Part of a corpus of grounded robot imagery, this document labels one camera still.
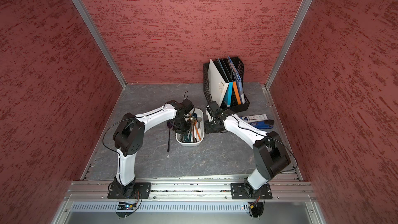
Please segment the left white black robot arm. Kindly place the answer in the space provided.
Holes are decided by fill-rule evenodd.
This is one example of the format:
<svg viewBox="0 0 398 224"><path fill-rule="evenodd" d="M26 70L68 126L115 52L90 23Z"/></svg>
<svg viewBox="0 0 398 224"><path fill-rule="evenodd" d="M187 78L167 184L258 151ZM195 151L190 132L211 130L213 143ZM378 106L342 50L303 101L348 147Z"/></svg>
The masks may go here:
<svg viewBox="0 0 398 224"><path fill-rule="evenodd" d="M135 180L136 153L143 146L145 132L170 120L174 132L182 136L187 135L191 129L187 118L193 109L194 105L188 99L182 103L171 100L162 107L143 114L125 114L113 135L118 153L117 182L127 186Z"/></svg>

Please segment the white rectangular storage box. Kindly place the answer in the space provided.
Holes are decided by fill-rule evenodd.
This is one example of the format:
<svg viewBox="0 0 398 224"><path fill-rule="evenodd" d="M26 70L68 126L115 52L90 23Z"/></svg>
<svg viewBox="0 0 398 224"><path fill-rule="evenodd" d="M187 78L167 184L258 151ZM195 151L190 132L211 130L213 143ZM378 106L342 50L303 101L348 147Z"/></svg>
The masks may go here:
<svg viewBox="0 0 398 224"><path fill-rule="evenodd" d="M191 111L191 113L196 113L197 114L197 124L198 124L198 129L200 132L200 136L201 136L201 140L196 143L195 142L195 134L194 134L194 130L193 128L191 128L190 133L191 133L191 141L189 143L184 143L183 142L183 136L179 133L175 134L175 139L177 141L177 143L179 143L182 146L198 146L202 143L202 141L204 140L204 113L202 110L200 110L199 108L195 108L194 110Z"/></svg>

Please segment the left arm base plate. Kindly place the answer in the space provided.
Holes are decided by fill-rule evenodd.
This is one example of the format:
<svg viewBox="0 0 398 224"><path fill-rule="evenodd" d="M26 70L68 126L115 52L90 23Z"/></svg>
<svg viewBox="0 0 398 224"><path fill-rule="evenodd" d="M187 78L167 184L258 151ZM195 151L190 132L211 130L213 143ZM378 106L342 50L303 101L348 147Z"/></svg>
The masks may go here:
<svg viewBox="0 0 398 224"><path fill-rule="evenodd" d="M132 182L127 186L121 185L117 180L110 183L108 199L148 199L151 192L151 183Z"/></svg>

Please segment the blue metallic handle utensil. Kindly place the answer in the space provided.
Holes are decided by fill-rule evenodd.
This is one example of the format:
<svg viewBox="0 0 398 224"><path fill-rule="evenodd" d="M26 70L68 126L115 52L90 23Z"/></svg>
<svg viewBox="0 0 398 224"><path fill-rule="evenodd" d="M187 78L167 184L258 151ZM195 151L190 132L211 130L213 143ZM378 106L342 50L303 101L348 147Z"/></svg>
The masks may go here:
<svg viewBox="0 0 398 224"><path fill-rule="evenodd" d="M191 121L192 128L194 128L195 125L197 124L197 114L196 113L193 113L190 116L190 121Z"/></svg>

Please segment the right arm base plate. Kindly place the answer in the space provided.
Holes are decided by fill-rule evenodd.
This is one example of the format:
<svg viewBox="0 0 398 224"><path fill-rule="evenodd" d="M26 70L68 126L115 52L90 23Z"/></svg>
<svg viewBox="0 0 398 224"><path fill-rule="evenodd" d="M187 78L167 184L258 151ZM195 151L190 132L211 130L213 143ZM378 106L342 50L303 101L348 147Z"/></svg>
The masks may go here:
<svg viewBox="0 0 398 224"><path fill-rule="evenodd" d="M269 184L264 184L259 189L253 189L248 183L232 183L230 186L232 199L234 200L271 200L273 198Z"/></svg>

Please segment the orange spoon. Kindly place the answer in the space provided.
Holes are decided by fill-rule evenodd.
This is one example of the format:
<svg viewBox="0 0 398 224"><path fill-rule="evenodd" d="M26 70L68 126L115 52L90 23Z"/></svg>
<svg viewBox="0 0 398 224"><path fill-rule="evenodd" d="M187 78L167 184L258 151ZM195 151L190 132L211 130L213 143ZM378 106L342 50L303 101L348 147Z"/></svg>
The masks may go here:
<svg viewBox="0 0 398 224"><path fill-rule="evenodd" d="M194 134L195 134L195 142L198 143L201 140L200 132L198 129L198 124L194 124L193 126Z"/></svg>

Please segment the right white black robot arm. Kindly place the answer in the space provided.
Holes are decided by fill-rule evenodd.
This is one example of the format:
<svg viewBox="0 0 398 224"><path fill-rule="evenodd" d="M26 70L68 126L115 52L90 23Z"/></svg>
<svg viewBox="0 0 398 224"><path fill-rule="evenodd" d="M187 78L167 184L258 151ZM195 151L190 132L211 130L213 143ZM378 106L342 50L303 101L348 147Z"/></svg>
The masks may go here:
<svg viewBox="0 0 398 224"><path fill-rule="evenodd" d="M288 148L275 131L267 133L242 120L237 114L205 111L205 132L231 132L252 148L255 170L247 177L252 190L258 190L291 164Z"/></svg>

